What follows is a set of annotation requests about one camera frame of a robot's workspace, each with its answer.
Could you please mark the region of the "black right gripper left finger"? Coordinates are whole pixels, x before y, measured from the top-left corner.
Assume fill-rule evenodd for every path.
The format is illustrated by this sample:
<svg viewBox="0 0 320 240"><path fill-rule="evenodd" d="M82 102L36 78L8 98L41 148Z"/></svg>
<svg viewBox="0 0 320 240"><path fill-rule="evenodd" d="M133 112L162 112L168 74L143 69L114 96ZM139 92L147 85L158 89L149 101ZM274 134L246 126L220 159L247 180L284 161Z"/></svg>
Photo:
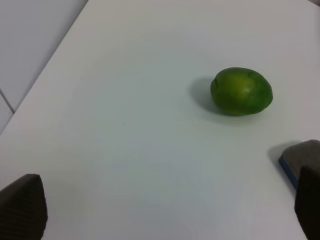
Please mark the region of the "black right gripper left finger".
<svg viewBox="0 0 320 240"><path fill-rule="evenodd" d="M48 221L43 182L25 174L0 191L0 238L40 240Z"/></svg>

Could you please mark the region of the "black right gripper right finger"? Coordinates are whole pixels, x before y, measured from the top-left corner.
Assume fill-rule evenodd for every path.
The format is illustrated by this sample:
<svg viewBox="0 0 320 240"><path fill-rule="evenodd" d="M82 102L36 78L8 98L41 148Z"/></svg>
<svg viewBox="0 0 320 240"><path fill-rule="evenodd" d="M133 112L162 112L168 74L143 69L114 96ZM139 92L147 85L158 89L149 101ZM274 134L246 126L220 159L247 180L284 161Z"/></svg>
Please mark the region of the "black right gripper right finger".
<svg viewBox="0 0 320 240"><path fill-rule="evenodd" d="M294 210L308 240L320 239L320 174L314 169L301 168Z"/></svg>

